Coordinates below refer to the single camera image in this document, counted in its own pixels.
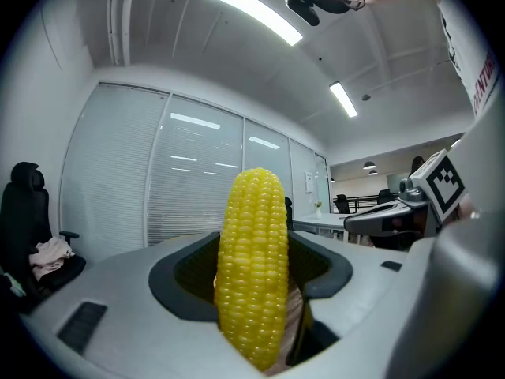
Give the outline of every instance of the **black rubber pad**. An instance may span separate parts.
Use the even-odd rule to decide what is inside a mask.
[[[58,338],[76,353],[82,354],[106,310],[104,305],[82,303],[60,330]]]
[[[395,272],[398,272],[400,269],[402,269],[402,265],[399,262],[394,261],[385,261],[380,266]]]

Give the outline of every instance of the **ceiling light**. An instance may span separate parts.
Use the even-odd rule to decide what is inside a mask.
[[[190,159],[189,157],[180,157],[180,156],[170,156],[172,159],[180,159],[180,160],[188,160],[188,161],[196,161],[196,159]]]
[[[376,168],[376,165],[371,161],[367,161],[363,166],[363,170],[371,170],[373,168]]]
[[[170,117],[172,119],[177,119],[179,121],[184,121],[184,122],[189,122],[189,123],[195,123],[197,125],[206,126],[208,128],[212,128],[212,129],[219,129],[221,127],[221,125],[218,125],[216,123],[202,121],[201,119],[191,118],[191,117],[187,117],[185,115],[174,114],[173,112],[170,114]]]
[[[258,0],[221,0],[244,13],[256,18],[265,24],[273,32],[283,38],[289,45],[293,46],[302,38],[293,25],[279,16],[273,9],[267,7]]]
[[[335,97],[337,97],[337,100],[344,107],[344,110],[346,110],[346,113],[349,115],[350,118],[357,116],[357,112],[356,109],[354,108],[353,103],[351,103],[350,98],[346,93],[346,90],[344,90],[344,87],[342,87],[339,81],[332,84],[330,86],[330,90],[333,94],[335,94]]]
[[[231,164],[216,163],[215,165],[216,166],[223,166],[223,167],[238,168],[238,166],[232,166]]]
[[[267,141],[264,141],[263,139],[260,139],[258,137],[251,136],[249,138],[249,140],[252,141],[252,142],[256,142],[256,143],[262,144],[263,146],[267,146],[268,148],[273,148],[275,150],[277,150],[278,148],[280,148],[280,146],[278,146],[276,144],[273,144],[273,143],[270,143],[270,142],[267,142]]]

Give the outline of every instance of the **office chair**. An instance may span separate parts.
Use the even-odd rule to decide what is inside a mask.
[[[391,202],[395,200],[395,196],[391,193],[389,189],[382,189],[379,191],[379,195],[377,196],[377,204],[385,204],[386,202]]]
[[[349,202],[344,194],[337,195],[337,199],[334,200],[339,213],[350,213]]]
[[[28,296],[36,302],[43,300],[41,290],[56,291],[78,276],[86,260],[74,255],[64,265],[43,276],[39,282],[32,275],[28,256],[36,253],[38,243],[51,237],[48,205],[49,194],[44,189],[44,177],[34,163],[19,163],[11,173],[0,208],[0,264],[5,272],[17,280]],[[60,235],[70,244],[79,235],[61,231]]]
[[[294,230],[294,228],[293,228],[293,208],[292,208],[293,202],[288,197],[284,197],[284,205],[286,206],[286,210],[287,210],[287,215],[286,215],[287,230],[293,231]]]

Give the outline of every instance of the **office desk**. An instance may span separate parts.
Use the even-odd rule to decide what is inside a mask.
[[[316,213],[307,216],[299,216],[293,218],[293,223],[310,225],[317,230],[317,234],[320,230],[330,229],[332,231],[343,231],[344,232],[344,242],[349,242],[349,232],[344,229],[344,219],[350,216],[346,213],[323,213],[320,219],[316,218]]]

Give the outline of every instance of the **corn cob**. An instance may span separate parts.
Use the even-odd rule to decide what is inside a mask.
[[[270,171],[243,171],[225,211],[214,301],[224,335],[259,370],[279,355],[287,284],[284,190]]]

